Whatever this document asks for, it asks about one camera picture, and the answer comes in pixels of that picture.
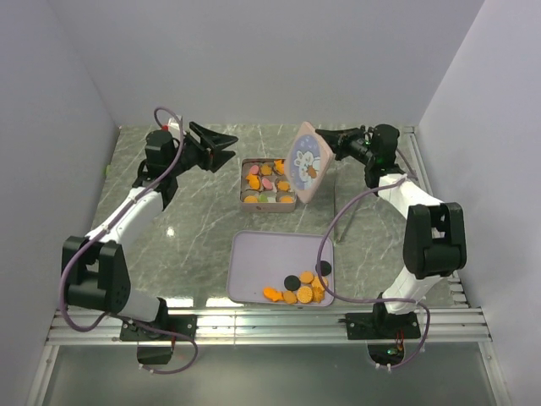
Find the pink round cookie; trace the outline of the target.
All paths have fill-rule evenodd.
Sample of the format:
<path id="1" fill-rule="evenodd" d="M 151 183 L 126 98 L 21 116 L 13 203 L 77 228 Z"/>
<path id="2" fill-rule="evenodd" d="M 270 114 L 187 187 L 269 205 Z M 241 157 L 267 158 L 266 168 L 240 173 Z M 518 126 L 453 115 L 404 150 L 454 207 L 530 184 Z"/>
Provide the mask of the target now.
<path id="1" fill-rule="evenodd" d="M 249 169 L 249 175 L 257 176 L 260 173 L 260 167 L 258 165 L 253 165 Z"/>
<path id="2" fill-rule="evenodd" d="M 270 181 L 268 178 L 262 178 L 261 184 L 264 188 L 264 190 L 273 190 L 274 184 L 272 181 Z"/>

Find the orange pineapple cookie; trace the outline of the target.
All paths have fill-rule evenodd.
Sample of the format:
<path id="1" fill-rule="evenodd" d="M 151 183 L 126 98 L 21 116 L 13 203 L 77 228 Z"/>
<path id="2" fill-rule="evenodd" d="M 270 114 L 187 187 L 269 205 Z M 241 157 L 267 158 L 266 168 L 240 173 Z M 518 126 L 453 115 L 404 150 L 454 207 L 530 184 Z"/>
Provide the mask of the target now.
<path id="1" fill-rule="evenodd" d="M 283 176 L 285 174 L 285 161 L 278 159 L 274 161 L 274 171 L 277 175 Z"/>

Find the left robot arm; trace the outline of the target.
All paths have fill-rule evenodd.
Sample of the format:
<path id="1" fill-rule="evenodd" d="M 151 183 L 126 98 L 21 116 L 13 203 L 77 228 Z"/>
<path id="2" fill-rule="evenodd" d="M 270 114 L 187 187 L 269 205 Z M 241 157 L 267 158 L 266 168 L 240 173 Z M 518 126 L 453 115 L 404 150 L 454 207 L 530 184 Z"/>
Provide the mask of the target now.
<path id="1" fill-rule="evenodd" d="M 125 251 L 172 202 L 178 176 L 193 167 L 216 172 L 234 157 L 230 147 L 237 142 L 195 122 L 187 130 L 176 122 L 146 135 L 145 158 L 122 204 L 100 226 L 63 244 L 59 309 L 72 329 L 90 332 L 97 326 L 76 324 L 68 307 L 77 306 L 100 311 L 100 320 L 110 315 L 135 325 L 152 340 L 168 334 L 167 302 L 133 288 Z"/>

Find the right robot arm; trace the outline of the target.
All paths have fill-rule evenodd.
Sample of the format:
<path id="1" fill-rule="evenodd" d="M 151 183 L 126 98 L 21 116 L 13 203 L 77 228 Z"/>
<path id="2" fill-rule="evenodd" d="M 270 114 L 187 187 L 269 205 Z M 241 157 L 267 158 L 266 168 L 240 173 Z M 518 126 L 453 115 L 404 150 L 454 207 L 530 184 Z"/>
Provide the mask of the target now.
<path id="1" fill-rule="evenodd" d="M 377 299 L 365 326 L 374 337 L 394 338 L 412 325 L 414 311 L 437 283 L 462 269 L 467 246 L 462 207 L 418 187 L 397 163 L 400 132 L 389 124 L 318 130 L 335 159 L 351 157 L 364 166 L 368 192 L 391 204 L 406 220 L 404 266 Z"/>

